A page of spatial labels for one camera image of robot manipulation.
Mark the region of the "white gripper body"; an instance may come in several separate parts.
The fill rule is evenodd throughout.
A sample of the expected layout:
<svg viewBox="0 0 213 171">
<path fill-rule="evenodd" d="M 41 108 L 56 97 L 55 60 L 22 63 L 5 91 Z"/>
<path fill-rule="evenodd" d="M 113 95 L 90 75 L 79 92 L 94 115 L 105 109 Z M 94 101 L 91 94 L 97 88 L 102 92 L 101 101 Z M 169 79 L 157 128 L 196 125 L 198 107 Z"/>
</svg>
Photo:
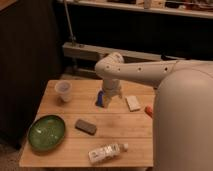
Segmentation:
<svg viewBox="0 0 213 171">
<path fill-rule="evenodd" d="M 121 85 L 118 79 L 104 79 L 102 90 L 106 98 L 111 99 L 114 96 L 122 97 Z"/>
</svg>

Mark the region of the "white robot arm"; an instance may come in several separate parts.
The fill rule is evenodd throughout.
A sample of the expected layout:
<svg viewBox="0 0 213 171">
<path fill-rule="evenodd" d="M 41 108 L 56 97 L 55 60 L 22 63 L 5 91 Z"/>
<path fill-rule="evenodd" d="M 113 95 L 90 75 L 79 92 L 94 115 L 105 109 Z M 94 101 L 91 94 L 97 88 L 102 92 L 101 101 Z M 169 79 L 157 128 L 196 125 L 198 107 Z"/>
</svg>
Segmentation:
<svg viewBox="0 0 213 171">
<path fill-rule="evenodd" d="M 213 61 L 126 63 L 114 52 L 95 71 L 109 96 L 121 80 L 156 89 L 153 171 L 213 171 Z"/>
</svg>

